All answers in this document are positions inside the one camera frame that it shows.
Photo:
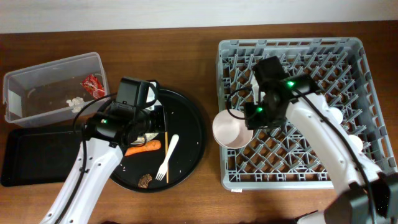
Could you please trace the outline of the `orange carrot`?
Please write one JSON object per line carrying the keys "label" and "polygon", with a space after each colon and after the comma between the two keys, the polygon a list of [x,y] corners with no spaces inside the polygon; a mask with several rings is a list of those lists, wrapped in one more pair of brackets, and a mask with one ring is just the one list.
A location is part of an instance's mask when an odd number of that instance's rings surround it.
{"label": "orange carrot", "polygon": [[159,140],[151,140],[143,146],[130,147],[126,151],[125,156],[131,156],[133,154],[138,154],[142,152],[156,151],[159,150],[161,147],[162,144]]}

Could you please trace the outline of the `pink bowl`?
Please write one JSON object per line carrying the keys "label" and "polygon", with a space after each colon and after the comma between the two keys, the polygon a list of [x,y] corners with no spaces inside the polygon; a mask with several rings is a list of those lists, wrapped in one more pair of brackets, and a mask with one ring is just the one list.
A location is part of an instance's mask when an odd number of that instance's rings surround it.
{"label": "pink bowl", "polygon": [[232,117],[228,110],[220,111],[212,123],[215,141],[222,147],[240,149],[247,146],[253,137],[254,131],[248,130],[245,121]]}

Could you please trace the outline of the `white plastic fork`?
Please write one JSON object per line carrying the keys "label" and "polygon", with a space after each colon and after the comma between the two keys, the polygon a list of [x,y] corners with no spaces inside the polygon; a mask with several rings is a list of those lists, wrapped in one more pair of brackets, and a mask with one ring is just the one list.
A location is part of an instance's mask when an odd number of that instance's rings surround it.
{"label": "white plastic fork", "polygon": [[175,147],[177,146],[177,143],[180,139],[180,136],[178,134],[174,134],[171,137],[171,140],[168,141],[166,139],[166,143],[167,143],[167,150],[165,153],[165,159],[163,161],[163,163],[160,165],[159,170],[157,172],[157,175],[155,177],[156,180],[161,181],[165,176],[167,176],[167,172],[169,170],[169,160],[171,158],[171,155],[174,152]]}

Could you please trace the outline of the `light blue cup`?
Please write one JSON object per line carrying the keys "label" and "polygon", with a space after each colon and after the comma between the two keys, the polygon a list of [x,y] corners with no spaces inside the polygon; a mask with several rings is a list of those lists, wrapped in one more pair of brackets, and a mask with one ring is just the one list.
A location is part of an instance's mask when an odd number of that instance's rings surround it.
{"label": "light blue cup", "polygon": [[329,107],[329,112],[333,115],[333,117],[335,118],[335,120],[338,124],[342,123],[343,113],[338,108]]}

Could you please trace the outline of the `red snack wrapper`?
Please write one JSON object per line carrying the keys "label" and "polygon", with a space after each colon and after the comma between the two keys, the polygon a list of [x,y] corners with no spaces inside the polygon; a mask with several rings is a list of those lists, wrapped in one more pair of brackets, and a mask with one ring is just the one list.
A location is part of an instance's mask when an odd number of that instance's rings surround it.
{"label": "red snack wrapper", "polygon": [[81,83],[83,88],[94,98],[104,97],[105,91],[101,82],[93,75],[88,75]]}

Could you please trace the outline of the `white tissue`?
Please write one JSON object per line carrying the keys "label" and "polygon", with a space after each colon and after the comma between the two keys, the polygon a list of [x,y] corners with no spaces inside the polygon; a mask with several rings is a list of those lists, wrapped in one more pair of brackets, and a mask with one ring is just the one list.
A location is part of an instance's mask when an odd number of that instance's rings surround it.
{"label": "white tissue", "polygon": [[71,100],[67,100],[66,103],[69,107],[72,107],[73,113],[78,113],[84,107],[85,101],[81,97],[76,97]]}

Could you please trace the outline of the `cream white cup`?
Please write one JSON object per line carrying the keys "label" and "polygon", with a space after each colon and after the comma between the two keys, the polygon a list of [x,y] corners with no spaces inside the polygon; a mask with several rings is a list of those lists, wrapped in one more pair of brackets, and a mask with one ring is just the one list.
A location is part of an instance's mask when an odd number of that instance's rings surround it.
{"label": "cream white cup", "polygon": [[363,150],[363,142],[362,142],[362,140],[358,136],[355,136],[353,134],[350,134],[348,137],[351,140],[351,142],[355,145],[356,150],[358,152],[361,152]]}

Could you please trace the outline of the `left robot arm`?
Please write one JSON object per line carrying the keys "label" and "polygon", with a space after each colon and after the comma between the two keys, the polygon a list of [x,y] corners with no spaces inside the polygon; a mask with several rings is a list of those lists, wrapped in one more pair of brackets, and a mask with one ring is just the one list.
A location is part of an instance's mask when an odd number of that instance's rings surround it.
{"label": "left robot arm", "polygon": [[75,163],[42,223],[87,223],[127,150],[147,133],[166,130],[156,80],[124,77],[118,91],[102,99],[104,104],[81,126]]}

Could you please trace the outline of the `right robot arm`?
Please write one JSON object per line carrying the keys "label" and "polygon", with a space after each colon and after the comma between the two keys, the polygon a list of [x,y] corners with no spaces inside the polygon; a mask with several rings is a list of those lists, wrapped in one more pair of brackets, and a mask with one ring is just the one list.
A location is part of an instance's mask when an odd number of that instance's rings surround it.
{"label": "right robot arm", "polygon": [[304,136],[328,172],[337,198],[323,211],[294,223],[397,223],[397,173],[385,174],[341,126],[341,111],[331,108],[309,75],[289,76],[277,57],[252,68],[259,88],[244,105],[248,129],[274,129],[285,122]]}

